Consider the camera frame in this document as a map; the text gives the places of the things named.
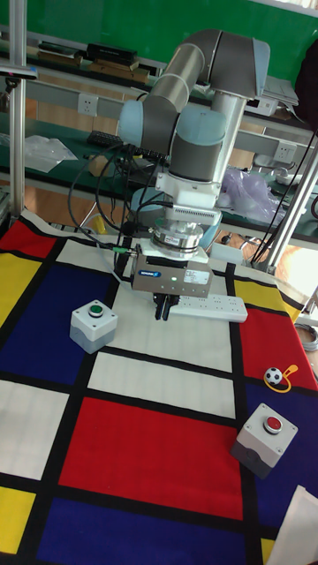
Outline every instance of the green wall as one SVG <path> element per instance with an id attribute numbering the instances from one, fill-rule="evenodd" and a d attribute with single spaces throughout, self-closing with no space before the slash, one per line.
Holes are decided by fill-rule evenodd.
<path id="1" fill-rule="evenodd" d="M 0 24 L 8 25 L 8 6 L 0 0 Z M 269 74 L 292 82 L 318 38 L 317 18 L 248 0 L 28 0 L 27 7 L 28 31 L 102 41 L 164 62 L 187 35 L 207 27 L 266 41 Z"/>

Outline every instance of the blue square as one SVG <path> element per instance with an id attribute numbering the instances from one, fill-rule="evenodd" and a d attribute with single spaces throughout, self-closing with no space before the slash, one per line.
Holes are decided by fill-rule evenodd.
<path id="1" fill-rule="evenodd" d="M 265 384 L 247 385 L 246 394 L 249 415 L 265 403 L 299 429 L 270 474 L 255 478 L 260 522 L 279 528 L 297 485 L 318 496 L 318 397 L 292 390 L 282 395 Z"/>
<path id="2" fill-rule="evenodd" d="M 37 559 L 64 565 L 245 565 L 244 536 L 53 500 Z"/>
<path id="3" fill-rule="evenodd" d="M 0 370 L 73 384 L 84 351 L 70 338 L 72 310 L 105 298 L 110 276 L 54 265 L 0 351 Z"/>

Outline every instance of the blue logo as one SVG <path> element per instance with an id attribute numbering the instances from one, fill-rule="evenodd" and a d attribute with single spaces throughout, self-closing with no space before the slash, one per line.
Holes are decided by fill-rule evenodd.
<path id="1" fill-rule="evenodd" d="M 153 276 L 154 278 L 157 278 L 158 276 L 161 276 L 161 273 L 159 273 L 159 271 L 138 271 L 138 275 Z"/>

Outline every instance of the purple plastic bag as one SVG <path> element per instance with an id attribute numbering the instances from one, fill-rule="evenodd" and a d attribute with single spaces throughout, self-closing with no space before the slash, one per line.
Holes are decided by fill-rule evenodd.
<path id="1" fill-rule="evenodd" d="M 261 175 L 251 175 L 239 169 L 227 169 L 216 204 L 221 209 L 229 208 L 245 218 L 270 223 L 279 200 L 273 196 Z M 280 208 L 274 225 L 284 218 L 284 214 Z"/>

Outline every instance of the red square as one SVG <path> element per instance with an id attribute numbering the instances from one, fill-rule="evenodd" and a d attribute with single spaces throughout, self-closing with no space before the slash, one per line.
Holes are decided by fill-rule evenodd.
<path id="1" fill-rule="evenodd" d="M 56 237 L 39 236 L 32 232 L 24 223 L 17 220 L 0 241 L 0 248 L 5 251 L 20 251 L 26 255 L 45 259 Z"/>
<path id="2" fill-rule="evenodd" d="M 290 365 L 297 365 L 299 370 L 291 375 L 291 385 L 318 389 L 289 317 L 248 308 L 247 319 L 244 324 L 239 324 L 239 329 L 246 377 L 262 379 L 270 367 L 276 367 L 283 373 Z"/>
<path id="3" fill-rule="evenodd" d="M 242 520 L 235 429 L 85 398 L 61 485 Z"/>

